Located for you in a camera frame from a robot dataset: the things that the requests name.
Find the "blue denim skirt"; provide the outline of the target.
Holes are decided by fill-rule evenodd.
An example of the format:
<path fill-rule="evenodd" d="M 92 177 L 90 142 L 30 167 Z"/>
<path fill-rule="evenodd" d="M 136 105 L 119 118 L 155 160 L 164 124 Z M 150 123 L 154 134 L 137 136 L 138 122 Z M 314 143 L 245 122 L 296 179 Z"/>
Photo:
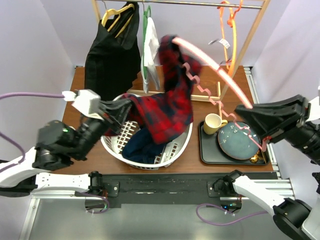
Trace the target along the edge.
<path fill-rule="evenodd" d="M 147 128 L 138 130 L 127 142 L 122 150 L 122 157 L 126 160 L 154 164 L 156 156 L 163 152 L 167 143 L 157 144 Z"/>

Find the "red plaid pleated skirt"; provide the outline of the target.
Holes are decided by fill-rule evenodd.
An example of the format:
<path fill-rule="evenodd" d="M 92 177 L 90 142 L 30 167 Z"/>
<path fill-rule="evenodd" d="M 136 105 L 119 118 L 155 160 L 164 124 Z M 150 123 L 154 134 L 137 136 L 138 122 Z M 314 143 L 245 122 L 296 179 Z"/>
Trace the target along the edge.
<path fill-rule="evenodd" d="M 197 59 L 183 54 L 173 43 L 174 38 L 174 35 L 162 37 L 158 49 L 164 92 L 140 97 L 129 93 L 122 95 L 133 103 L 126 120 L 147 128 L 158 145 L 176 139 L 193 122 L 191 94 L 194 81 L 186 73 L 198 76 L 202 70 Z"/>

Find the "white cloth garment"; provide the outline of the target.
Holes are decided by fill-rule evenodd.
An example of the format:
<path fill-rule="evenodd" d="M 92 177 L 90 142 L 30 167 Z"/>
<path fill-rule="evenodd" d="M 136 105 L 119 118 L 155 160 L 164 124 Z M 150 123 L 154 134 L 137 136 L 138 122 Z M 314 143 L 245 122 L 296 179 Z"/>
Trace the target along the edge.
<path fill-rule="evenodd" d="M 149 83 L 153 81 L 156 90 L 160 89 L 160 79 L 157 73 L 155 58 L 158 53 L 160 43 L 158 40 L 156 28 L 153 19 L 149 16 L 147 19 L 146 36 L 144 42 L 144 66 L 146 67 L 147 78 L 142 76 L 143 91 L 147 94 L 149 92 Z M 142 59 L 140 63 L 140 70 L 142 73 Z"/>

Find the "pink wavy hanger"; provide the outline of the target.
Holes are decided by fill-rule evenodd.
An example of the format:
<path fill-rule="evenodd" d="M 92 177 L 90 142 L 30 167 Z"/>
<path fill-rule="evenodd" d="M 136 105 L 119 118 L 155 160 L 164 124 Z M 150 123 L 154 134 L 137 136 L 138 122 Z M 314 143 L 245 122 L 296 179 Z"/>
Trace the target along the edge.
<path fill-rule="evenodd" d="M 220 66 L 212 58 L 190 42 L 176 37 L 172 42 L 181 49 L 189 51 L 204 64 L 200 75 L 197 76 L 192 98 L 193 107 L 193 127 L 190 134 L 189 143 L 183 154 L 196 156 L 200 154 L 200 144 L 196 127 L 205 116 L 210 113 L 222 114 L 227 120 L 237 120 L 241 118 L 234 112 L 238 104 L 244 104 L 248 108 L 253 107 L 253 96 L 249 91 L 249 84 L 244 83 L 244 73 L 233 80 L 225 71 L 224 66 Z"/>

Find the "orange hanger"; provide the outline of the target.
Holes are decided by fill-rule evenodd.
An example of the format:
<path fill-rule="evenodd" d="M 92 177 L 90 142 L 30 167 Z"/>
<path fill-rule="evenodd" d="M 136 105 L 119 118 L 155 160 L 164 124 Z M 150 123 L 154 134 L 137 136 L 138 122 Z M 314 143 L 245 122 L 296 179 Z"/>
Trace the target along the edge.
<path fill-rule="evenodd" d="M 218 6 L 219 10 L 219 22 L 221 30 L 221 39 L 218 41 L 223 46 L 224 60 L 223 64 L 226 65 L 227 74 L 231 77 L 235 72 L 236 59 L 237 59 L 237 26 L 236 26 L 236 14 L 241 10 L 243 6 L 243 0 L 239 1 L 239 6 L 233 10 L 229 7 L 229 17 L 224 19 L 224 7 Z M 230 34 L 226 36 L 224 23 L 230 27 Z"/>

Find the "green velvet hanger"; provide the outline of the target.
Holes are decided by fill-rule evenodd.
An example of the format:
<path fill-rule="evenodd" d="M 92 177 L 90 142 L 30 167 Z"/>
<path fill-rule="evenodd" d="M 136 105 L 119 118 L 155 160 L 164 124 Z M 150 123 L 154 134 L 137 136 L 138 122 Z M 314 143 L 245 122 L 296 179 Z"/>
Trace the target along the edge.
<path fill-rule="evenodd" d="M 148 6 L 145 9 L 144 3 L 142 4 L 143 6 L 143 17 L 142 17 L 142 76 L 144 79 L 147 79 L 147 68 L 144 65 L 144 57 L 145 57 L 145 40 L 146 40 L 146 32 L 147 32 L 147 25 L 148 25 L 148 17 L 151 16 L 151 7 Z"/>

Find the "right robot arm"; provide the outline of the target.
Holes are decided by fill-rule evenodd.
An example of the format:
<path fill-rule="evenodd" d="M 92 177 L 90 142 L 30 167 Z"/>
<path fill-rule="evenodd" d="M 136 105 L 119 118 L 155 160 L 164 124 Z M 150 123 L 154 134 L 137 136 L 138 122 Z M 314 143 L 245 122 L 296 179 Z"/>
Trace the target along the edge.
<path fill-rule="evenodd" d="M 320 98 L 312 100 L 296 95 L 273 103 L 238 105 L 235 110 L 267 144 L 286 141 L 307 156 L 311 163 L 320 164 Z M 213 189 L 227 196 L 248 198 L 273 219 L 277 228 L 292 240 L 318 240 L 320 238 L 320 202 L 310 206 L 301 199 L 283 195 L 234 170 L 213 183 Z"/>

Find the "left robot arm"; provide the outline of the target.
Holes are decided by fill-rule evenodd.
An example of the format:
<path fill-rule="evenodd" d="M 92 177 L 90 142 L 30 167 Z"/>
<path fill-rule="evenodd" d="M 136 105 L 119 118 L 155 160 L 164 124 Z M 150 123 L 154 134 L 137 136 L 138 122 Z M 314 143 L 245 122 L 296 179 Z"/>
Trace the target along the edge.
<path fill-rule="evenodd" d="M 37 143 L 22 159 L 0 164 L 0 194 L 25 197 L 45 190 L 71 190 L 80 194 L 102 196 L 102 175 L 93 171 L 83 175 L 58 175 L 74 161 L 86 161 L 87 155 L 106 133 L 118 134 L 133 103 L 128 99 L 101 101 L 97 117 L 80 121 L 76 129 L 60 120 L 52 120 L 37 133 Z"/>

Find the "yellow hanger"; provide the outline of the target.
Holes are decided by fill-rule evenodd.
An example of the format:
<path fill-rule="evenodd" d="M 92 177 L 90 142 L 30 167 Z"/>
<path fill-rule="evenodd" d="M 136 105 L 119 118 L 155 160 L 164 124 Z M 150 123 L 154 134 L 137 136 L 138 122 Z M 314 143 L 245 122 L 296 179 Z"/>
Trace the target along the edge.
<path fill-rule="evenodd" d="M 108 9 L 100 23 L 116 39 L 127 30 L 136 10 L 136 5 L 129 2 L 118 10 Z"/>

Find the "white plastic laundry basket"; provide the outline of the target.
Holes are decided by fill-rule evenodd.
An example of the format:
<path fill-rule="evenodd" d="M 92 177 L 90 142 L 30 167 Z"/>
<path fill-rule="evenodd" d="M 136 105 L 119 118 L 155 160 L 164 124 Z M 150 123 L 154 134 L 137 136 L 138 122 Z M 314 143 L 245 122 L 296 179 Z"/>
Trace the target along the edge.
<path fill-rule="evenodd" d="M 182 135 L 193 122 L 191 92 L 169 90 L 150 96 L 121 95 L 132 103 L 125 121 L 137 122 L 140 130 L 122 150 L 126 160 L 152 164 L 171 141 Z"/>

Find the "black garment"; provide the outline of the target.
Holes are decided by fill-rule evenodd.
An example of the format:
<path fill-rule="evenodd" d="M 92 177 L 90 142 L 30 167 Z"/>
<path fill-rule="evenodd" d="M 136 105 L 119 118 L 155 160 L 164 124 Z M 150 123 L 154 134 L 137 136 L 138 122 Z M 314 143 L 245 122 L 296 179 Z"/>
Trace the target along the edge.
<path fill-rule="evenodd" d="M 103 101 L 111 101 L 129 90 L 141 70 L 137 38 L 139 5 L 131 1 L 127 3 L 137 7 L 129 27 L 114 38 L 99 20 L 96 37 L 85 60 L 84 87 L 100 95 Z"/>

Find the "gold cutlery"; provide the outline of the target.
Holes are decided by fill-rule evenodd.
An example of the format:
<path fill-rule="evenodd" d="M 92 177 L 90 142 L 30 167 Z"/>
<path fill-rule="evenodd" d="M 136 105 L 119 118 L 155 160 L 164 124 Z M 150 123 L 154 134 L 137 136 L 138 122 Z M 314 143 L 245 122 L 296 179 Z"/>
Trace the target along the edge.
<path fill-rule="evenodd" d="M 258 150 L 257 153 L 250 158 L 250 162 L 252 164 L 266 165 L 267 164 L 267 157 L 265 155 L 265 152 Z"/>

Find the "blue ceramic plate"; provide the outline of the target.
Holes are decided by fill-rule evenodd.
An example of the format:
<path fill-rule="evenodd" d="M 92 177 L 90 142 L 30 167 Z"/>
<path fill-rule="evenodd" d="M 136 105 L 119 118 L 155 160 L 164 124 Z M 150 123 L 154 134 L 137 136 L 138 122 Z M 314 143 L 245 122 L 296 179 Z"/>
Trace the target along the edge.
<path fill-rule="evenodd" d="M 260 149 L 261 140 L 247 124 L 229 122 L 217 134 L 221 150 L 235 160 L 249 160 Z"/>

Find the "yellow mug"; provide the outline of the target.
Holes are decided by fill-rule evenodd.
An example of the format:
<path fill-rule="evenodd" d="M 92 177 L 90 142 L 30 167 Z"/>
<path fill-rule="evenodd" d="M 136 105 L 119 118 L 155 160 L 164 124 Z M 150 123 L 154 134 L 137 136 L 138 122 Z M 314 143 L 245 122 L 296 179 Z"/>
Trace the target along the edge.
<path fill-rule="evenodd" d="M 210 113 L 204 119 L 203 130 L 207 135 L 213 135 L 226 124 L 228 124 L 227 120 L 222 119 L 215 113 Z"/>

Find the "black tray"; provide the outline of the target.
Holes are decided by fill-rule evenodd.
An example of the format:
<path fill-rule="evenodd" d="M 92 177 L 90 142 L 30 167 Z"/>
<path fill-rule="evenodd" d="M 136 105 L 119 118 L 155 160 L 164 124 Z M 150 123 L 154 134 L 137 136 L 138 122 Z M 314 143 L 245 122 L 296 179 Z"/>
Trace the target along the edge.
<path fill-rule="evenodd" d="M 261 151 L 253 142 L 260 142 L 252 130 L 251 137 L 244 122 L 229 122 L 214 134 L 206 134 L 204 121 L 198 125 L 200 158 L 206 164 L 265 166 L 270 162 L 267 151 Z"/>

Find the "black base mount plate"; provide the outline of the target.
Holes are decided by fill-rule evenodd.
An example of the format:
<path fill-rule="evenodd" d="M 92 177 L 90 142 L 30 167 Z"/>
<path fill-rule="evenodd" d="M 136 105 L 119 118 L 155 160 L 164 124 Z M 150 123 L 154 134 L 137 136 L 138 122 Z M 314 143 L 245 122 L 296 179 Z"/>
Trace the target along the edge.
<path fill-rule="evenodd" d="M 237 198 L 227 190 L 222 178 L 225 173 L 169 174 L 104 174 L 105 187 L 111 208 L 124 204 L 199 205 L 220 204 L 221 198 Z"/>

